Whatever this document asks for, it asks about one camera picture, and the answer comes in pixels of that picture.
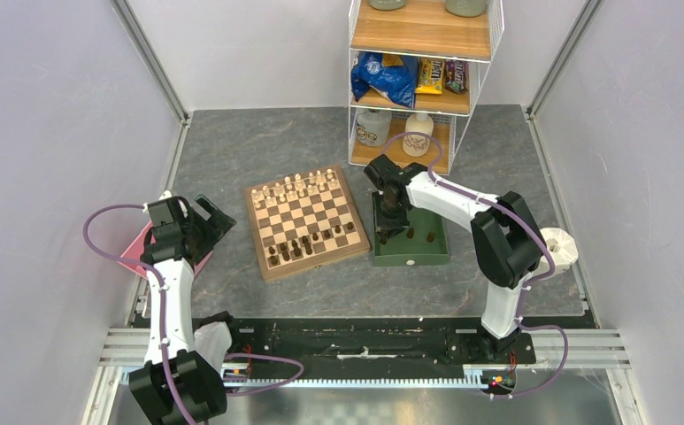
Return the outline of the wooden chess board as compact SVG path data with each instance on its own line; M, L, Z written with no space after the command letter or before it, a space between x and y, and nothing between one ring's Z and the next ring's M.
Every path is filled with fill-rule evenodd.
M305 173L288 174L279 180L248 187L243 192L250 221L252 240L263 279L275 281L343 259L366 254L371 243L365 232L350 188L338 164ZM354 223L348 231L345 225ZM341 226L336 235L334 227ZM325 239L329 229L332 237ZM311 235L318 232L314 242ZM301 242L308 236L312 255L307 255ZM290 261L284 261L279 248L286 243ZM273 246L279 264L269 264L268 248ZM293 250L299 248L302 257Z

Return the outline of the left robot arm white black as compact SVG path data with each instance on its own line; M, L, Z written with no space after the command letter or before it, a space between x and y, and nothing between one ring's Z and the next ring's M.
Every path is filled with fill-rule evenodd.
M190 296L196 267L236 221L204 195L195 202L205 215L170 191L145 206L151 227L140 261L152 297L151 329L143 365L130 374L129 388L152 424L197 424L227 409L218 369L196 349Z

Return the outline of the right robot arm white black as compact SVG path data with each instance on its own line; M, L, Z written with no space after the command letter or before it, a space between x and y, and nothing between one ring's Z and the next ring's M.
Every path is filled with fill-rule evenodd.
M381 154L365 167L375 187L374 230L382 243L407 231L408 213L427 210L470 231L480 271L490 282L480 318L477 350L489 362L508 356L519 335L521 288L547 254L524 198L471 191L419 163L406 167Z

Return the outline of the pink box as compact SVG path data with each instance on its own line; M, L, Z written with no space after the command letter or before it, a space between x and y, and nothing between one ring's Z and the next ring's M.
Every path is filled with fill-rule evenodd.
M151 227L152 227L152 224L148 223L142 229L140 234L135 238L135 240L122 253L123 259L129 259L129 260L135 260L135 261L140 260L140 257L143 254L143 249L144 249L144 237L149 232ZM209 251L208 254L199 263L197 263L195 265L194 276L198 276L201 273L201 270L205 267L205 265L210 260L212 255L213 255L213 251ZM131 264L129 262L125 262L125 261L118 261L118 263L121 266L131 270L133 273L137 274L138 276L140 276L144 280L147 280L147 271L145 270L144 267L137 266L137 265Z

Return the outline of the green tray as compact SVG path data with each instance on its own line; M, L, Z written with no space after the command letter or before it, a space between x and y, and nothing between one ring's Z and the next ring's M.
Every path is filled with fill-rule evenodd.
M383 196L374 191L373 265L375 267L440 266L450 261L450 252L440 215L412 207L405 213L408 221L401 232L382 212Z

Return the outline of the cream patterned bottle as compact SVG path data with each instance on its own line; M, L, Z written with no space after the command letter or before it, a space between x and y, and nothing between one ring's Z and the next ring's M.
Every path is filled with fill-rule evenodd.
M403 151L414 158L424 156L430 146L430 136L434 130L433 119L425 112L415 112L405 123Z

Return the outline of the clear patterned jug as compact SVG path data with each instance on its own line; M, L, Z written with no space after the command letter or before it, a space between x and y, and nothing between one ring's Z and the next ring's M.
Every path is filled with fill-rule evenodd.
M391 121L391 111L375 109L361 110L356 118L357 140L366 146L383 146L388 140Z

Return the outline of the blue snack bag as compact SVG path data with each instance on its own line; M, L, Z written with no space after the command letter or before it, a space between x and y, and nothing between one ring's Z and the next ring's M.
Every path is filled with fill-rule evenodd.
M350 70L352 96L359 101L374 89L394 104L413 108L418 71L417 57L360 51Z

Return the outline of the yellow candy bag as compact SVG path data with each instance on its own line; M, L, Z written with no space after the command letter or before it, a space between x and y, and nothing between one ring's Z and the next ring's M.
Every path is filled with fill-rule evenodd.
M418 83L416 94L441 95L443 92L443 71L445 61L433 58L419 60Z

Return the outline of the brown candy bag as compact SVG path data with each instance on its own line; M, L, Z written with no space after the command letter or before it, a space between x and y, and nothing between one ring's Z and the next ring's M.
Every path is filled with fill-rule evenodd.
M444 88L451 93L463 95L469 91L468 63L447 59L445 61Z

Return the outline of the white paper roll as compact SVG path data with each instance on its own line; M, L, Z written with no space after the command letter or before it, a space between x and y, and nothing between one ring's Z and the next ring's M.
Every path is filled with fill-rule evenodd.
M549 274L550 263L544 255L541 255L538 267L534 271L534 277L547 275L553 277L562 274L578 261L579 253L574 238L562 228L542 228L548 252L555 266L554 272Z

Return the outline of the green glass jar left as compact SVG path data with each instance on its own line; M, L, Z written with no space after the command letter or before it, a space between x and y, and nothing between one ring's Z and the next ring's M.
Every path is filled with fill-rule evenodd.
M368 0L368 3L374 10L378 11L395 11L407 5L407 0Z

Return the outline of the green glass jar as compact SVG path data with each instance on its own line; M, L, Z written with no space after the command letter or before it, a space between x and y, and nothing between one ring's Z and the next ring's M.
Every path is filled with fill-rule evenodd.
M407 5L407 0L368 0L368 3L374 10L378 11L395 11Z
M488 0L446 0L447 12L463 18L480 16L488 7Z

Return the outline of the green glass jar right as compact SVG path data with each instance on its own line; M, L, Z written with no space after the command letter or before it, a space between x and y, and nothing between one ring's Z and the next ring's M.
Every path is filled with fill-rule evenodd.
M447 12L463 18L480 16L488 7L488 0L446 0Z

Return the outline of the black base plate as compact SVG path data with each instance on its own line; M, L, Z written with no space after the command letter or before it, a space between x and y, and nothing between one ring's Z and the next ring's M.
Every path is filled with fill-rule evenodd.
M532 337L516 330L495 342L480 320L457 318L196 319L197 329L223 321L232 352L301 359L435 359L447 364L508 366L537 361Z

